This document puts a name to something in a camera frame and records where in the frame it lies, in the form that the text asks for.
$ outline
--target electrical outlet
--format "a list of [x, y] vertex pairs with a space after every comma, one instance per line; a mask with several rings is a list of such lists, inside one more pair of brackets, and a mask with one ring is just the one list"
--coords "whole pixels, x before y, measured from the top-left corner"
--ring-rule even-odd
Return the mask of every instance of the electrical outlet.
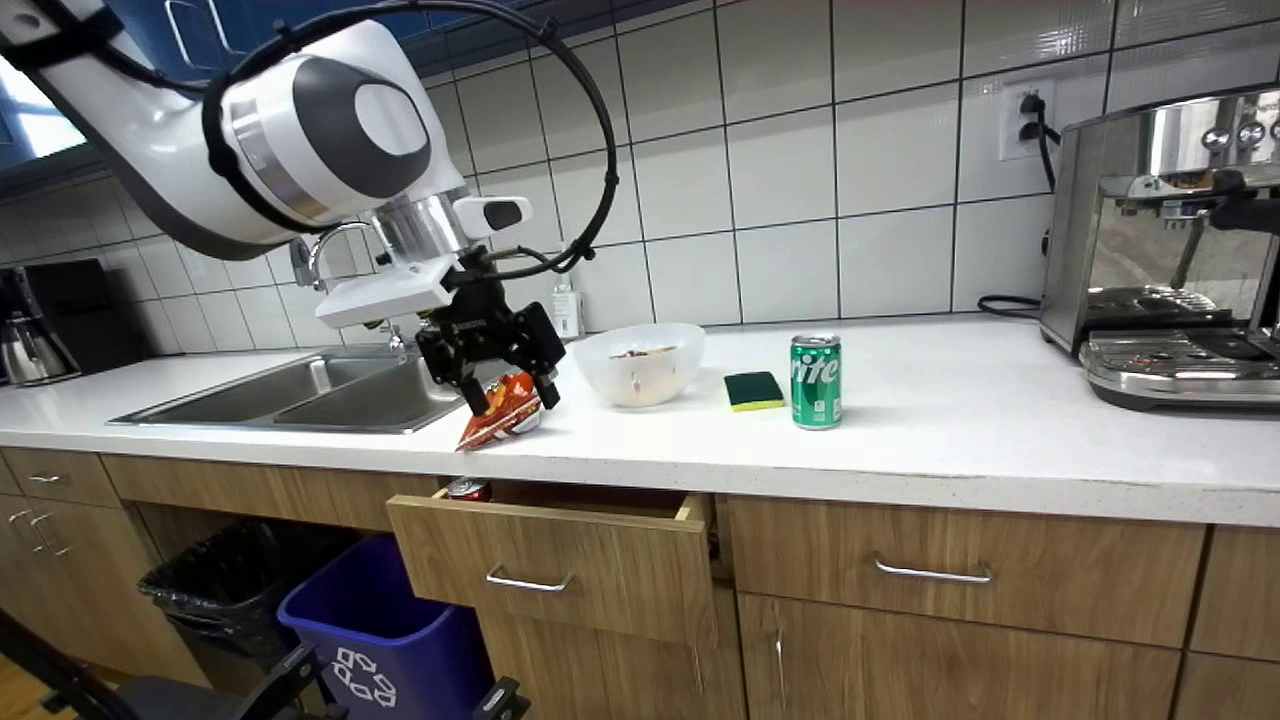
[[1018, 159], [1018, 157], [1033, 157], [1042, 151], [1038, 138], [1022, 138], [1022, 128], [1028, 124], [1024, 114], [1024, 94], [1042, 94], [1043, 98], [1043, 124], [1051, 124], [1056, 98], [1051, 98], [1051, 81], [1028, 81], [1028, 83], [1008, 83], [1001, 90], [1001, 135], [996, 135], [996, 157], [1001, 159]]

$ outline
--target floor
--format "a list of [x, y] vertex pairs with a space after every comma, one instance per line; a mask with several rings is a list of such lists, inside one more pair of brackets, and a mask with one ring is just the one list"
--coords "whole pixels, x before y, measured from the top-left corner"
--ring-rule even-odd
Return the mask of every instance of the floor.
[[0, 720], [47, 720], [47, 710], [42, 709], [46, 694], [46, 682], [38, 682], [26, 669], [0, 656]]

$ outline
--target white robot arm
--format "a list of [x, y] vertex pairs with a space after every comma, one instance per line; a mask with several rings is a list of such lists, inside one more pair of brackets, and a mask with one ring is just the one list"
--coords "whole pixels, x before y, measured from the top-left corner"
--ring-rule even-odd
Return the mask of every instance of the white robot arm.
[[460, 382], [476, 412], [476, 361], [513, 361], [545, 381], [566, 354], [542, 304], [509, 312], [501, 279], [568, 270], [594, 259], [611, 189], [611, 128], [598, 83], [545, 29], [542, 40], [582, 75], [607, 135], [601, 207], [582, 238], [536, 266], [501, 270], [490, 234], [529, 215], [524, 198], [464, 189], [421, 75], [398, 34], [373, 19], [327, 16], [284, 32], [229, 81], [183, 90], [141, 64], [106, 0], [0, 0], [6, 54], [26, 69], [86, 135], [118, 151], [141, 207], [181, 243], [249, 259], [299, 233], [373, 215], [398, 266], [335, 285], [321, 316], [382, 323], [423, 316], [421, 352], [438, 381]]

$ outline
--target soda can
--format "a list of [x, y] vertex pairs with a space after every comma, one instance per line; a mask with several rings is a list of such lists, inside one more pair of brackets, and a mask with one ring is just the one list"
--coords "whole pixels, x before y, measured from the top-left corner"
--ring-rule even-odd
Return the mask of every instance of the soda can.
[[840, 422], [840, 334], [793, 334], [793, 421], [799, 428]]

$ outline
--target white countertop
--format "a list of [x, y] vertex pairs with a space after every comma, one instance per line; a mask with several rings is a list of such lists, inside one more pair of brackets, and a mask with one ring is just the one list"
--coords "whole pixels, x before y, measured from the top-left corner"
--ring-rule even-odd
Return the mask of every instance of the white countertop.
[[1280, 526], [1280, 416], [1112, 409], [1028, 319], [845, 323], [840, 428], [727, 412], [721, 374], [769, 366], [783, 382], [793, 332], [711, 332], [700, 382], [647, 412], [606, 409], [566, 361], [566, 405], [545, 428], [476, 456], [453, 452], [464, 409], [413, 435], [112, 422], [297, 352], [6, 389], [0, 442]]

